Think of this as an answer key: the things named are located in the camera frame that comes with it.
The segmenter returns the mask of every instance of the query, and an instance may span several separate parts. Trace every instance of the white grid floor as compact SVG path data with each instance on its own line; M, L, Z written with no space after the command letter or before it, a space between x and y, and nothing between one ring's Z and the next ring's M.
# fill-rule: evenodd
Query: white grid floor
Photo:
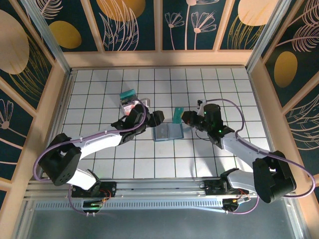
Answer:
M79 70L67 109L63 132L86 136L123 116L119 93L134 89L140 99L149 98L150 112L164 112L172 122L175 107L196 111L199 99L229 99L238 104L246 120L239 133L253 144L269 149L261 118L244 68L117 69ZM214 102L222 108L222 118L237 130L241 118L229 103ZM184 124L184 139L154 142L151 129L135 140L88 155L79 168L93 170L100 178L167 178L219 176L238 167L250 171L233 154L199 139ZM202 138L206 133L197 132Z

